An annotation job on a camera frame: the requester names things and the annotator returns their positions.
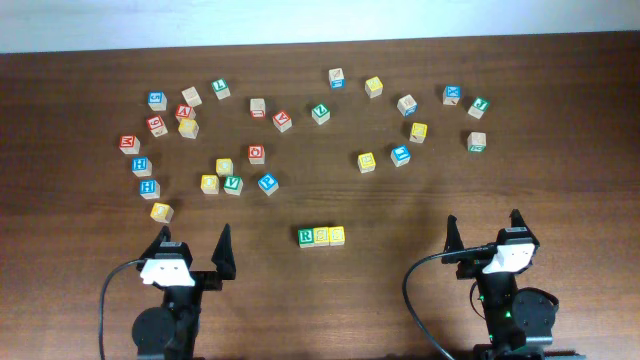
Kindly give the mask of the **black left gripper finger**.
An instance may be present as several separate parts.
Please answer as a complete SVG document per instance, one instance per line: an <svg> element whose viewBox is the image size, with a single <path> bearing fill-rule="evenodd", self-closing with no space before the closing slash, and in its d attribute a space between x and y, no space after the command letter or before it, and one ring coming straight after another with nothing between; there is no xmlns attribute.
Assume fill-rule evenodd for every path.
<svg viewBox="0 0 640 360"><path fill-rule="evenodd" d="M216 267L216 272L222 280L234 280L236 278L236 264L231 242L231 226L226 224L221 232L211 261Z"/></svg>
<svg viewBox="0 0 640 360"><path fill-rule="evenodd" d="M164 242L170 242L170 241L171 241L171 232L169 227L165 225L161 228L160 232L158 233L156 238L153 240L152 244L160 245Z"/></svg>

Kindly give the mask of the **green letter R block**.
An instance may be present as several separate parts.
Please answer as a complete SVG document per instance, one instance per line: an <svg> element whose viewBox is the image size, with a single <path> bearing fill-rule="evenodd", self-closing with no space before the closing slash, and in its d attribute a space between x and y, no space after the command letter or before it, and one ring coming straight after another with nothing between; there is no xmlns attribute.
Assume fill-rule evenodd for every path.
<svg viewBox="0 0 640 360"><path fill-rule="evenodd" d="M312 228L299 229L297 236L300 248L313 247L315 245L314 231Z"/></svg>

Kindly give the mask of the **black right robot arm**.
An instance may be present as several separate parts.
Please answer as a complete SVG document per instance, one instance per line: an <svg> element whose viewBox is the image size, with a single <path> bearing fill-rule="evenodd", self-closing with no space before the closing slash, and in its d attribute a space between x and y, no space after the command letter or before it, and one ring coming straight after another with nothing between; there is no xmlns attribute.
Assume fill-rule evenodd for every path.
<svg viewBox="0 0 640 360"><path fill-rule="evenodd" d="M582 359L575 351L549 353L552 328L559 310L554 295L537 288L520 288L516 276L533 265L540 243L519 210L510 214L510 225L495 241L484 246L463 245L457 218L447 219L444 264L457 266L459 280L473 279L479 290L490 342L476 345L479 360Z"/></svg>

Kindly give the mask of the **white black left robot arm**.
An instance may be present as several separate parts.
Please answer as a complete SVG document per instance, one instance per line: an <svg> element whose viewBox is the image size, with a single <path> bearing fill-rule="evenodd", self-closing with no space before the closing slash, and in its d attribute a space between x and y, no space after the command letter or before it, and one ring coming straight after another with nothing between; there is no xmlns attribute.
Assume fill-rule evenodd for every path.
<svg viewBox="0 0 640 360"><path fill-rule="evenodd" d="M163 292L162 303L142 311L132 325L138 359L191 359L199 331L202 296L220 291L236 278L231 227L225 225L211 262L213 270L191 268L193 257L184 242L173 242L167 226L140 256L137 266L145 285Z"/></svg>

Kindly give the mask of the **yellow letter S block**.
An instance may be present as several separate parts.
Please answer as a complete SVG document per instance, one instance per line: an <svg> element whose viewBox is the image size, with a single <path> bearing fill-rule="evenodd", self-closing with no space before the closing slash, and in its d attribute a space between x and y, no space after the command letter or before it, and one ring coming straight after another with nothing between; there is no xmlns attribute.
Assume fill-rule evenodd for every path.
<svg viewBox="0 0 640 360"><path fill-rule="evenodd" d="M313 229L313 240L314 240L315 247L329 246L330 245L329 228L315 227Z"/></svg>
<svg viewBox="0 0 640 360"><path fill-rule="evenodd" d="M329 242L331 246L339 246L345 243L345 229L343 226L329 228Z"/></svg>

